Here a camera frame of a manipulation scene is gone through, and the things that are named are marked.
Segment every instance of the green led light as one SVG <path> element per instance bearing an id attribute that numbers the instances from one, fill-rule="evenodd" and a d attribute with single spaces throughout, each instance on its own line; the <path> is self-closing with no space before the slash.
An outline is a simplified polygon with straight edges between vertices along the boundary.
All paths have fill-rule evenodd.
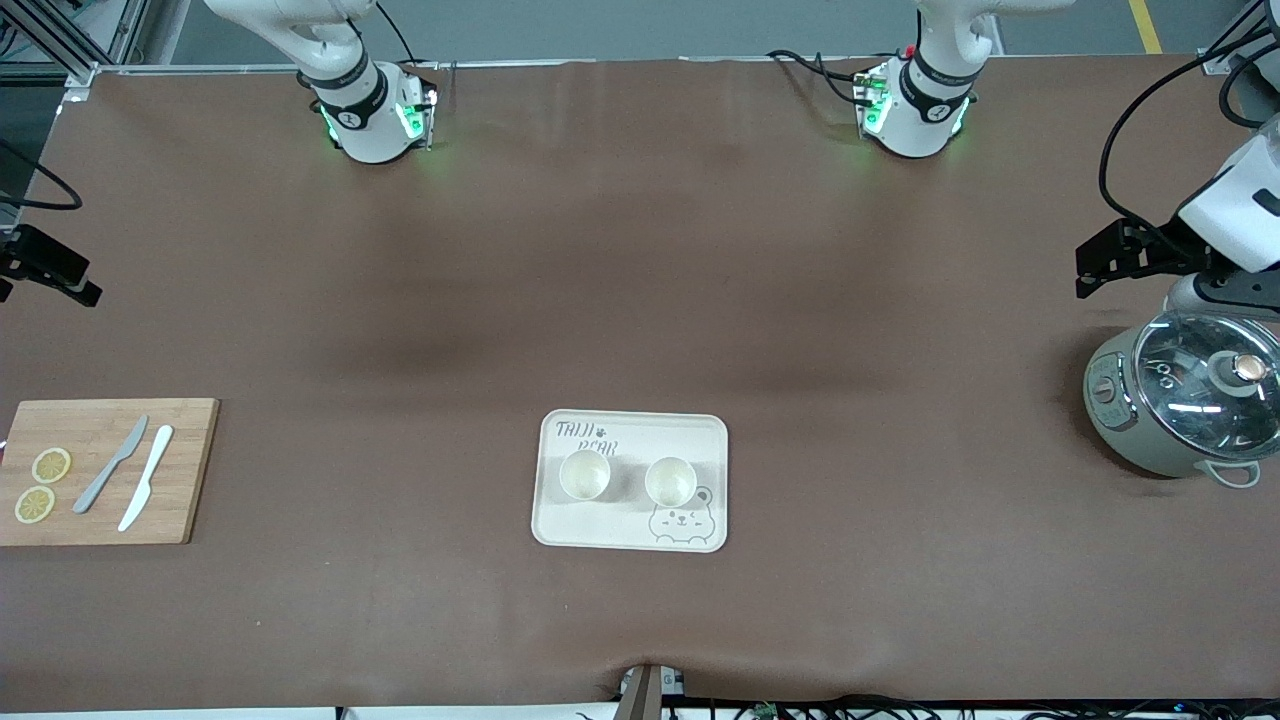
<path id="1" fill-rule="evenodd" d="M 335 145 L 340 145 L 338 140 L 338 131 L 333 128 L 333 119 L 329 117 L 329 111 L 323 106 L 320 108 L 320 117 L 324 118 L 324 126 L 329 129 L 329 140 L 334 141 Z"/>
<path id="2" fill-rule="evenodd" d="M 879 100 L 867 109 L 867 132 L 877 133 L 884 127 L 884 118 L 888 117 L 891 100 L 890 94 L 884 92 L 879 96 Z"/>
<path id="3" fill-rule="evenodd" d="M 969 109 L 969 99 L 966 97 L 964 102 L 960 104 L 960 109 L 956 110 L 956 122 L 951 126 L 951 135 L 960 132 L 964 127 L 964 111 Z"/>
<path id="4" fill-rule="evenodd" d="M 399 102 L 396 104 L 396 109 L 399 110 L 401 124 L 404 126 L 404 135 L 410 138 L 416 138 L 422 135 L 422 113 L 413 109 L 412 105 L 404 106 Z"/>

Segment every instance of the lemon slice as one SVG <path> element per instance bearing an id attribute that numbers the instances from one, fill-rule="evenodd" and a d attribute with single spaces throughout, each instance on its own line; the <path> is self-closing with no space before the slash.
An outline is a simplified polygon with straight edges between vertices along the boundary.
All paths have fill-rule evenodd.
<path id="1" fill-rule="evenodd" d="M 50 447 L 31 464 L 31 477 L 37 483 L 56 483 L 72 469 L 72 454 L 60 447 Z"/>
<path id="2" fill-rule="evenodd" d="M 29 487 L 18 497 L 13 514 L 24 525 L 38 523 L 54 511 L 54 491 L 45 486 Z"/>

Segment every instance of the pot handle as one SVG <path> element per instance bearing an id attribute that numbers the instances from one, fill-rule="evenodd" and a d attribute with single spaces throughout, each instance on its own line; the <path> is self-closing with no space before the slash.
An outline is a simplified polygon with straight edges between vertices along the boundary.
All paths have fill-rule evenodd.
<path id="1" fill-rule="evenodd" d="M 1262 468 L 1258 466 L 1257 460 L 1252 462 L 1219 462 L 1216 460 L 1201 460 L 1196 464 L 1196 468 L 1203 471 L 1206 475 L 1213 478 L 1219 484 L 1229 487 L 1231 489 L 1247 489 L 1258 484 L 1258 479 L 1262 478 Z M 1249 479 L 1243 483 L 1233 483 L 1231 480 L 1222 477 L 1219 473 L 1220 469 L 1242 469 L 1249 471 Z"/>

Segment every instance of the rice cooker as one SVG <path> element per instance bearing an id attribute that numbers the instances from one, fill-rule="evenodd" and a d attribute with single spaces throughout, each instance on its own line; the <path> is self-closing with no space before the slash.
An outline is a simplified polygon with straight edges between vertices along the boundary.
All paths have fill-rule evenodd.
<path id="1" fill-rule="evenodd" d="M 1102 438 L 1161 475 L 1249 488 L 1280 451 L 1280 343 L 1252 320 L 1164 313 L 1089 360 L 1084 405 Z M 1242 482 L 1222 470 L 1239 469 Z"/>

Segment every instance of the gray knife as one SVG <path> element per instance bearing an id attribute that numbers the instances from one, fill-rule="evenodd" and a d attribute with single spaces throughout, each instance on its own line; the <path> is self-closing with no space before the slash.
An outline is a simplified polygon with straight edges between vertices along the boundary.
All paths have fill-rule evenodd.
<path id="1" fill-rule="evenodd" d="M 93 501 L 97 500 L 99 493 L 102 492 L 102 487 L 106 484 L 108 478 L 111 477 L 111 473 L 115 471 L 115 466 L 133 455 L 133 451 L 138 448 L 138 443 L 142 442 L 142 433 L 146 430 L 147 416 L 143 415 L 138 418 L 138 424 L 133 425 L 133 432 L 129 433 L 129 437 L 124 438 L 124 443 L 120 446 L 120 450 L 115 451 L 115 456 L 108 461 L 106 468 L 102 468 L 102 471 L 93 479 L 93 484 L 84 488 L 84 492 L 81 493 L 79 500 L 77 500 L 76 505 L 72 506 L 72 512 L 83 515 L 84 512 L 88 512 L 90 507 L 93 507 Z"/>

